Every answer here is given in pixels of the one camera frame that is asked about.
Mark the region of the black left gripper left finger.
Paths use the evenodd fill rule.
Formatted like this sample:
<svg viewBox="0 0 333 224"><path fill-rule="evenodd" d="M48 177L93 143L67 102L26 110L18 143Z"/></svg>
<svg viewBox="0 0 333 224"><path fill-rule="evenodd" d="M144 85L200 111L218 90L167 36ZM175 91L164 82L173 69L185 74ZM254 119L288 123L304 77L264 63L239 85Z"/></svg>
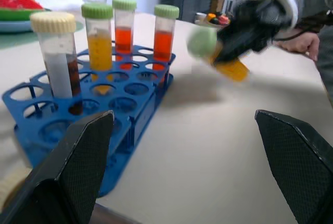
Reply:
<svg viewBox="0 0 333 224"><path fill-rule="evenodd" d="M89 223L113 122L111 110L78 120L39 165L3 180L1 223Z"/></svg>

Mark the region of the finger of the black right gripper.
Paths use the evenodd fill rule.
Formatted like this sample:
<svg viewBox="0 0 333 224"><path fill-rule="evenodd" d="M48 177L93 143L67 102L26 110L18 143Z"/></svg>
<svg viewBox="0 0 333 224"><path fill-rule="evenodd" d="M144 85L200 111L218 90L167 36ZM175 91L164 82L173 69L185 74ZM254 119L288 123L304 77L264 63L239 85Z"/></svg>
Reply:
<svg viewBox="0 0 333 224"><path fill-rule="evenodd" d="M212 50L212 65L226 64L235 61L248 51L260 51L260 44L222 45L216 44Z"/></svg>
<svg viewBox="0 0 333 224"><path fill-rule="evenodd" d="M247 52L251 50L251 25L231 23L217 31L221 52Z"/></svg>

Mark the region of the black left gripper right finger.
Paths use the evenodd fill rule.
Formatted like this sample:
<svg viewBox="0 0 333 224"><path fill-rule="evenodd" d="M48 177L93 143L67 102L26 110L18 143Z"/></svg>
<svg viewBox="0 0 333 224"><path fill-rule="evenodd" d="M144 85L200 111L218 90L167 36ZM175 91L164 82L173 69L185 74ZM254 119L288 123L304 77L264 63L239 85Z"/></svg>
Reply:
<svg viewBox="0 0 333 224"><path fill-rule="evenodd" d="M257 110L272 175L297 223L332 223L332 146L308 123Z"/></svg>

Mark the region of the bystander's bare hand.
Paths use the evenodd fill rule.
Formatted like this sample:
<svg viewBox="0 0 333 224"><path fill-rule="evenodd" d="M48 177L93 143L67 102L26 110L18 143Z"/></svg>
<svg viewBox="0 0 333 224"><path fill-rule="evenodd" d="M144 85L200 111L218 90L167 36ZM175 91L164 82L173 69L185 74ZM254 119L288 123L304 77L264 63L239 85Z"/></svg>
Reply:
<svg viewBox="0 0 333 224"><path fill-rule="evenodd" d="M278 41L275 45L290 53L304 54L309 59L317 61L319 43L316 33L304 33L289 41Z"/></svg>

